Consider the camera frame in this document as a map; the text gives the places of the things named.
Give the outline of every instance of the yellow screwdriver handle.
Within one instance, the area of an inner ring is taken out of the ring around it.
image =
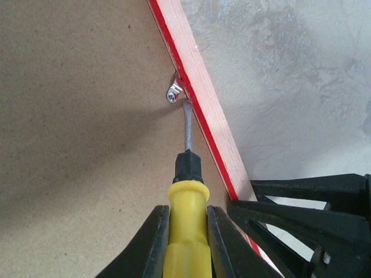
[[[169,188],[170,236],[163,278],[212,278],[209,197],[208,188],[199,181],[179,181]]]

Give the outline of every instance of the red wooden edge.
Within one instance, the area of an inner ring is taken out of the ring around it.
[[[195,112],[196,117],[198,119],[199,125],[201,126],[201,129],[203,131],[203,135],[205,136],[205,138],[206,138],[206,140],[209,144],[209,148],[210,148],[210,150],[211,150],[211,152],[214,156],[215,163],[217,164],[217,166],[219,168],[219,172],[220,172],[220,174],[221,174],[221,176],[222,176],[222,178],[225,182],[225,186],[227,187],[228,194],[229,194],[231,200],[238,200],[238,195],[236,193],[236,190],[234,189],[231,178],[230,178],[230,176],[228,174],[228,171],[225,167],[223,159],[221,158],[220,152],[219,152],[218,148],[216,147],[216,143],[215,143],[214,137],[212,136],[212,133],[210,131],[209,125],[208,125],[208,123],[205,119],[204,114],[202,113],[201,107],[200,107],[200,105],[198,103],[198,100],[197,100],[197,95],[195,94],[194,89],[191,86],[191,82],[188,78],[188,75],[187,75],[186,71],[184,70],[183,63],[181,61],[180,55],[179,55],[179,53],[178,53],[178,51],[175,47],[175,43],[174,43],[174,40],[172,38],[172,35],[171,35],[171,33],[170,33],[166,23],[165,23],[165,19],[163,18],[161,9],[160,9],[156,0],[148,0],[148,3],[150,5],[152,13],[155,17],[155,20],[157,21],[160,32],[162,33],[163,40],[167,44],[167,47],[170,51],[170,55],[172,56],[173,62],[175,63],[175,65],[177,67],[179,77],[183,80],[184,87],[188,91],[189,98],[191,99],[191,101],[193,103],[194,112]],[[249,241],[252,249],[254,249],[254,251],[258,255],[261,255],[258,245],[249,237],[248,237],[248,241]]]

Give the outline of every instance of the concrete floor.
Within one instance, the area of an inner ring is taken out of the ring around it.
[[[146,1],[75,2],[0,10],[0,277],[94,277],[168,203],[183,150]],[[223,204],[194,133],[210,203]]]
[[[252,180],[370,173],[371,1],[182,4]]]

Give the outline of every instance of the gray textured surface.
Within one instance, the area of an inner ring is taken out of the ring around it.
[[[252,179],[371,166],[371,2],[182,1]]]

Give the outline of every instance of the screw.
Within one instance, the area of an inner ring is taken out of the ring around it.
[[[175,103],[176,100],[178,99],[178,94],[176,94],[175,92],[173,92],[171,90],[168,91],[166,96],[168,98],[168,101],[170,101],[171,103]]]
[[[323,262],[328,265],[330,261],[331,261],[331,255],[325,252],[323,255]]]

